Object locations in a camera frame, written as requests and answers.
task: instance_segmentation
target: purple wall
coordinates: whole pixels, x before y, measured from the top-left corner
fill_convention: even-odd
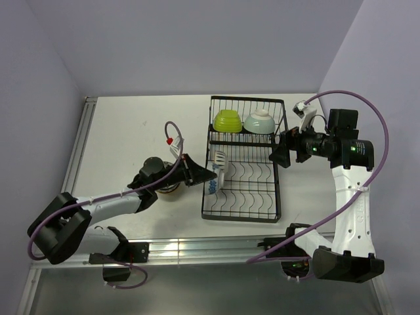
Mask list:
[[[371,187],[371,226],[377,256],[397,314],[418,314],[420,276],[420,1],[365,0],[322,83],[370,99],[390,129],[390,154]],[[359,110],[360,137],[382,154],[375,115],[349,96],[325,96],[325,109]]]
[[[362,0],[28,0],[85,95],[316,92]]]
[[[59,193],[81,93],[28,4],[0,9],[0,313],[14,314],[30,260],[26,229]]]

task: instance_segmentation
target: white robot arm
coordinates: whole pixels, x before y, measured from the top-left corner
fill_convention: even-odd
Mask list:
[[[371,239],[369,186],[363,186],[372,175],[373,145],[369,141],[358,140],[358,112],[331,110],[325,134],[315,132],[312,127],[316,110],[301,102],[293,111],[302,118],[301,124],[281,134],[280,145],[270,159],[282,167],[289,167],[290,150],[297,152],[298,163],[311,156],[327,158],[335,181],[337,211],[357,191],[362,193],[345,212],[336,217],[332,243],[316,230],[311,230],[288,244],[277,257],[308,255],[312,257],[315,276],[321,279],[360,283],[382,274],[385,265],[382,260],[375,258]],[[292,224],[286,237],[308,227],[307,224]]]

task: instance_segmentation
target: black wire dish rack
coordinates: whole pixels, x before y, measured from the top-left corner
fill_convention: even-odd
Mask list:
[[[256,135],[242,127],[240,133],[220,133],[213,120],[221,110],[236,110],[243,122],[257,108],[268,110],[276,122],[270,135]],[[276,223],[282,210],[278,167],[268,159],[288,130],[283,100],[234,96],[212,96],[207,135],[206,166],[215,151],[224,152],[229,160],[224,185],[216,194],[205,195],[201,217],[207,220]]]

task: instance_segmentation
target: white cup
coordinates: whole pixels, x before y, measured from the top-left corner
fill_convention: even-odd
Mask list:
[[[223,173],[226,174],[228,172],[229,162],[226,153],[223,151],[215,151],[214,162],[220,167]]]
[[[204,183],[204,194],[213,195],[216,194],[223,187],[224,182],[224,173],[221,171],[221,168],[212,161],[207,163],[207,169],[217,174],[217,177],[211,180],[208,180]]]

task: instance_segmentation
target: cable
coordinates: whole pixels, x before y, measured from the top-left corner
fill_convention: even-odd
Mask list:
[[[365,102],[375,112],[375,114],[377,115],[377,117],[381,121],[383,132],[384,132],[384,136],[385,136],[385,147],[384,147],[382,159],[381,159],[381,162],[378,165],[378,168],[376,168],[376,170],[374,170],[372,176],[370,176],[369,179],[363,184],[363,187],[368,187],[370,185],[370,183],[379,174],[379,172],[383,168],[383,165],[385,164],[385,162],[387,160],[387,157],[388,157],[388,150],[389,150],[389,132],[388,132],[387,123],[385,122],[385,119],[383,118],[383,116],[381,115],[381,113],[379,112],[379,110],[375,107],[375,105],[373,105],[370,101],[368,101],[366,98],[360,96],[359,94],[356,94],[356,93],[350,92],[350,91],[332,90],[332,91],[322,92],[322,93],[319,93],[319,94],[317,94],[317,95],[309,98],[305,102],[305,104],[307,105],[308,103],[312,102],[313,100],[316,100],[317,98],[320,98],[321,96],[328,95],[328,94],[346,94],[346,95],[350,95],[350,96],[354,96],[354,97],[358,98],[362,102]],[[264,251],[261,254],[258,254],[258,255],[254,256],[254,257],[251,257],[250,259],[248,259],[246,261],[246,263],[247,264],[252,264],[252,263],[257,263],[259,261],[264,261],[264,259],[261,259],[262,257],[267,256],[268,254],[271,254],[273,251],[276,251],[277,249],[283,247],[284,245],[286,245],[286,244],[288,244],[290,242],[293,242],[297,238],[300,238],[302,235],[305,235],[306,233],[309,233],[310,231],[313,231],[313,230],[319,228],[321,225],[323,225],[323,224],[329,222],[330,220],[334,219],[335,217],[337,217],[338,215],[340,215],[341,213],[343,213],[344,211],[346,211],[352,205],[352,203],[357,200],[357,198],[360,196],[361,193],[362,193],[361,191],[357,191],[345,205],[343,205],[339,210],[337,210],[333,214],[331,214],[328,217],[326,217],[324,220],[321,220],[320,222],[317,222],[317,223],[313,224],[309,228],[306,228],[303,231],[301,231],[301,232],[299,232],[299,233],[291,236],[290,238],[282,241],[281,243],[279,243],[279,244],[271,247],[267,251]]]
[[[175,125],[175,123],[173,123],[172,121],[167,121],[165,124],[165,134],[166,137],[169,138],[168,133],[167,133],[167,127],[168,125],[172,125],[177,133],[180,139],[182,139],[182,135],[181,135],[181,131],[179,130],[178,126]],[[49,215],[44,221],[42,221],[41,223],[39,223],[39,225],[37,226],[37,228],[33,231],[30,240],[29,240],[29,244],[28,244],[28,256],[34,260],[34,261],[42,261],[43,259],[45,259],[45,256],[42,257],[37,257],[32,253],[32,244],[34,242],[34,240],[36,239],[39,231],[48,224],[49,221],[51,221],[51,219],[65,213],[66,211],[69,211],[70,209],[76,208],[76,207],[83,207],[84,205],[89,205],[92,202],[96,203],[96,202],[100,202],[100,201],[104,201],[104,200],[109,200],[109,199],[113,199],[113,198],[120,198],[122,196],[128,195],[128,194],[132,194],[134,192],[139,192],[141,190],[147,189],[149,187],[152,187],[156,184],[159,184],[160,182],[164,181],[165,179],[167,179],[169,176],[172,175],[172,173],[175,171],[175,169],[178,167],[180,161],[181,161],[181,157],[182,157],[182,151],[184,150],[184,144],[183,141],[180,141],[180,150],[179,150],[179,156],[176,160],[176,162],[174,163],[174,165],[172,166],[172,169],[162,178],[158,179],[157,181],[151,183],[151,184],[147,184],[145,186],[136,188],[136,189],[132,189],[132,190],[128,190],[126,192],[122,192],[122,193],[116,193],[116,194],[111,194],[111,195],[107,195],[107,196],[102,196],[99,198],[95,198],[93,200],[87,200],[81,203],[75,203],[73,205],[68,205],[67,207],[61,208],[60,210],[58,210],[57,212],[54,212],[53,214]]]
[[[312,122],[315,120],[315,117],[321,117],[323,120],[324,120],[324,129],[325,129],[325,131],[328,133],[328,128],[327,128],[327,125],[328,125],[328,122],[327,122],[327,119],[323,116],[323,115],[315,115],[314,117],[312,117],[311,119],[310,119],[310,121],[309,121],[309,126],[311,126],[312,125]]]
[[[108,286],[110,286],[114,289],[121,289],[121,290],[135,289],[136,287],[140,287],[140,286],[144,285],[147,281],[147,278],[149,277],[147,271],[140,266],[135,266],[133,264],[126,264],[125,262],[121,262],[121,261],[115,261],[112,258],[109,258],[108,256],[106,256],[104,254],[99,254],[99,256],[101,256],[103,259],[106,259],[107,261],[110,261],[111,263],[119,264],[121,266],[129,267],[129,268],[134,268],[134,269],[137,269],[138,271],[141,271],[144,274],[144,279],[141,282],[139,282],[138,284],[135,284],[135,285],[122,286],[122,285],[115,285],[115,284],[106,282],[106,284]]]

